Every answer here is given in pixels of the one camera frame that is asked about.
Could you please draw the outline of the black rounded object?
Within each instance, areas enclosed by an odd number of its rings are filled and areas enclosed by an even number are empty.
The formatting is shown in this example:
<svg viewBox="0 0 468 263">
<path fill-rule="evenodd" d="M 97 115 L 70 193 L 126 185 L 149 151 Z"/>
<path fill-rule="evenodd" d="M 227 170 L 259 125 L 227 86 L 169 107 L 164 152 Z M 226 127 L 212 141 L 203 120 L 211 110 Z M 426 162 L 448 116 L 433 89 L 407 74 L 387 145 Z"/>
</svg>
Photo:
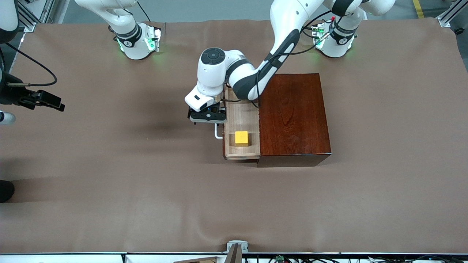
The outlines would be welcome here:
<svg viewBox="0 0 468 263">
<path fill-rule="evenodd" d="M 0 180 L 0 203 L 10 200 L 15 193 L 14 184 L 10 181 Z"/>
</svg>

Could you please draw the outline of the grey metal clamp bracket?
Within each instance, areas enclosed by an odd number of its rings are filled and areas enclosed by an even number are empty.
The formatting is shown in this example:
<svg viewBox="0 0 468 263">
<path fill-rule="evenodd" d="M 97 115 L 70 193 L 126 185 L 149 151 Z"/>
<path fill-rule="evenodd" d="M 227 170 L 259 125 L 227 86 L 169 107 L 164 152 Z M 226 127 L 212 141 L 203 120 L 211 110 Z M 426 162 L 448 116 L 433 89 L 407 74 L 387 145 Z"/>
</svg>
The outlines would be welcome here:
<svg viewBox="0 0 468 263">
<path fill-rule="evenodd" d="M 243 254 L 249 253 L 249 243 L 242 240 L 232 240 L 227 242 L 227 253 L 231 250 L 232 247 L 235 247 L 237 251 L 241 251 Z"/>
</svg>

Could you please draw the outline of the wooden drawer with white handle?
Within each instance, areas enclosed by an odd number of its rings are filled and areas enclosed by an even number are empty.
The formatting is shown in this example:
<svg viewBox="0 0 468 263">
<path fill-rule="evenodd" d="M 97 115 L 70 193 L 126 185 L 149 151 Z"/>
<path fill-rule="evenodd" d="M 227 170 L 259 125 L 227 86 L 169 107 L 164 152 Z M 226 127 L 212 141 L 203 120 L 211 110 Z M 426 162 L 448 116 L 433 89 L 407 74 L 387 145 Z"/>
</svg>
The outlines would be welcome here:
<svg viewBox="0 0 468 263">
<path fill-rule="evenodd" d="M 249 100 L 239 100 L 231 88 L 224 87 L 222 98 L 227 120 L 220 125 L 222 155 L 238 163 L 257 163 L 260 158 L 259 112 Z M 246 143 L 235 142 L 236 132 L 246 132 Z"/>
</svg>

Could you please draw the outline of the aluminium frame profile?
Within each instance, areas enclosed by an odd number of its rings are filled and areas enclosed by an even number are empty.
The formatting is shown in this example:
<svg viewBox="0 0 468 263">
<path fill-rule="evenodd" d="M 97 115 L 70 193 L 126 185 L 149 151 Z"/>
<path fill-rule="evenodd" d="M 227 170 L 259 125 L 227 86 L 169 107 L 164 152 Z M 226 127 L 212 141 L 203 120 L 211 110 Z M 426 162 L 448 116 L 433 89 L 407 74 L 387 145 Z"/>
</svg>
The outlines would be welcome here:
<svg viewBox="0 0 468 263">
<path fill-rule="evenodd" d="M 454 0 L 447 10 L 437 16 L 440 26 L 443 28 L 450 27 L 450 22 L 458 16 L 465 7 L 468 7 L 468 0 Z"/>
<path fill-rule="evenodd" d="M 38 24 L 61 24 L 70 0 L 18 0 L 20 29 L 33 32 Z"/>
</svg>

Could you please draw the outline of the white table edge rail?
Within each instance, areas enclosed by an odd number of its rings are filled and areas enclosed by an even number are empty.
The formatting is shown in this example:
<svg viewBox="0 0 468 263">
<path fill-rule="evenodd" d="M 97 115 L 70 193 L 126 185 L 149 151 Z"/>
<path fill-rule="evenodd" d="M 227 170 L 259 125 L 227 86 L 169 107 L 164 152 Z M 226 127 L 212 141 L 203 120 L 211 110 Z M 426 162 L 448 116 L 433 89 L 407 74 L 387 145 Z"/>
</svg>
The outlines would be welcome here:
<svg viewBox="0 0 468 263">
<path fill-rule="evenodd" d="M 285 263 L 468 263 L 468 254 L 357 254 L 357 253 L 248 253 L 242 263 L 275 263 L 281 255 Z M 217 256 L 224 263 L 225 253 L 25 253 L 0 254 L 0 263 L 173 263 L 186 259 Z"/>
</svg>

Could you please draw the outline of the dark red wooden cabinet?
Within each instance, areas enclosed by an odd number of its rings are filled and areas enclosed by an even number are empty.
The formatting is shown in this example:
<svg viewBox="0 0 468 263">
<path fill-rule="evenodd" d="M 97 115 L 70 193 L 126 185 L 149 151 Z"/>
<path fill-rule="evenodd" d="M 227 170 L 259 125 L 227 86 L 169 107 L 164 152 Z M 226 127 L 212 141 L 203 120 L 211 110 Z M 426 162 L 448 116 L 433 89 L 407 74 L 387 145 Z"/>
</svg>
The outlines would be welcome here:
<svg viewBox="0 0 468 263">
<path fill-rule="evenodd" d="M 260 102 L 258 167 L 314 167 L 331 155 L 319 73 L 276 74 Z"/>
</svg>

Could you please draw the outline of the light wooden plank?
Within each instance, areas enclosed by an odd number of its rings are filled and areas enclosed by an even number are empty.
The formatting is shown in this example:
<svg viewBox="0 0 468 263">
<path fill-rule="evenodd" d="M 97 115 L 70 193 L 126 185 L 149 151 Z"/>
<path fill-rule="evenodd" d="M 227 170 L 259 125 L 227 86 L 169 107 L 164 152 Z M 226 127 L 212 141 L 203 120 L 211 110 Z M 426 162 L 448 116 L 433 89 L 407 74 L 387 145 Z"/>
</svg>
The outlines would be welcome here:
<svg viewBox="0 0 468 263">
<path fill-rule="evenodd" d="M 174 261 L 173 263 L 218 263 L 217 256 L 208 257 L 208 258 L 195 258 L 195 259 L 186 259 L 182 261 Z"/>
</svg>

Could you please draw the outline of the brown table cover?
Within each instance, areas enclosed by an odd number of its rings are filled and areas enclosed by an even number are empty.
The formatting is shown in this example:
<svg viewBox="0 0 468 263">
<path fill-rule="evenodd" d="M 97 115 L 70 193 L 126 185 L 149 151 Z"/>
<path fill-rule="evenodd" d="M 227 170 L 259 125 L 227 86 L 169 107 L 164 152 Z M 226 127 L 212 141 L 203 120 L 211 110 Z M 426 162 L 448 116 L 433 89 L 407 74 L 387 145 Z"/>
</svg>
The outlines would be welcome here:
<svg viewBox="0 0 468 263">
<path fill-rule="evenodd" d="M 468 73 L 433 18 L 365 20 L 345 57 L 291 56 L 319 73 L 332 155 L 317 167 L 228 163 L 184 97 L 208 47 L 258 65 L 269 21 L 168 23 L 129 60 L 104 24 L 42 24 L 21 50 L 58 77 L 64 112 L 4 106 L 0 253 L 256 251 L 468 253 Z"/>
</svg>

